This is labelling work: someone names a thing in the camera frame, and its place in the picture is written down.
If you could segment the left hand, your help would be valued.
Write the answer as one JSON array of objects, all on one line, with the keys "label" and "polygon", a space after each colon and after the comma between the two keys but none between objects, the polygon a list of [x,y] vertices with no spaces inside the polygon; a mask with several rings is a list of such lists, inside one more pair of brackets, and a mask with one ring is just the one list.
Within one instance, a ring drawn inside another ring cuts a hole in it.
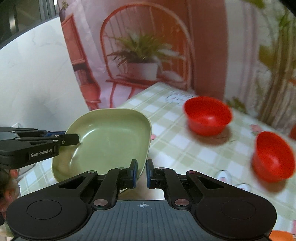
[{"label": "left hand", "polygon": [[1,225],[4,224],[6,219],[8,206],[19,196],[18,176],[19,169],[1,169]]}]

